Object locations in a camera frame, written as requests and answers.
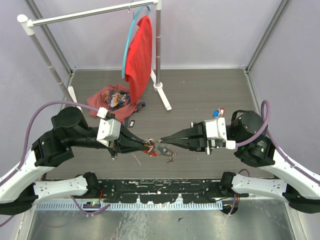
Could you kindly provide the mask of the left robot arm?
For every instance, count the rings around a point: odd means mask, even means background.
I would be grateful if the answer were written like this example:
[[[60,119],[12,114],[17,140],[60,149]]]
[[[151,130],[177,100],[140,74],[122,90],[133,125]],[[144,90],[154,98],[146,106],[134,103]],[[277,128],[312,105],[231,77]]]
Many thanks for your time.
[[[41,135],[17,164],[0,179],[0,213],[14,216],[33,205],[55,198],[77,196],[95,198],[101,185],[92,172],[72,179],[38,181],[38,178],[74,157],[73,147],[106,149],[114,159],[118,154],[148,151],[144,140],[131,133],[109,113],[91,127],[81,110],[67,107],[51,118],[52,129]]]

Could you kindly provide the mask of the red handled keyring with keys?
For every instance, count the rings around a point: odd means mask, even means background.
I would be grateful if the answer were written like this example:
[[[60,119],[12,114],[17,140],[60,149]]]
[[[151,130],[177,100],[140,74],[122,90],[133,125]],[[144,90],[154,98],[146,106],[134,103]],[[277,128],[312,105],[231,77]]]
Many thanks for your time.
[[[143,144],[148,148],[147,150],[143,150],[143,152],[151,157],[167,157],[167,163],[173,162],[174,158],[177,157],[177,153],[170,149],[167,145],[164,145],[161,140],[147,138],[143,141]]]

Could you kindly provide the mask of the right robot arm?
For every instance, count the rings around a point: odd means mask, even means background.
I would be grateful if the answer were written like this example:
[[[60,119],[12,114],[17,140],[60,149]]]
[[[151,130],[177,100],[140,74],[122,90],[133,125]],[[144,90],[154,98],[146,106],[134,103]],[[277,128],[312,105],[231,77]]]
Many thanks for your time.
[[[233,150],[242,163],[274,175],[273,179],[258,179],[225,171],[218,185],[225,197],[260,195],[284,201],[302,213],[319,213],[319,174],[285,156],[267,136],[267,130],[266,118],[251,110],[237,110],[230,124],[218,115],[192,122],[189,128],[162,137],[160,141],[207,155],[215,149]]]

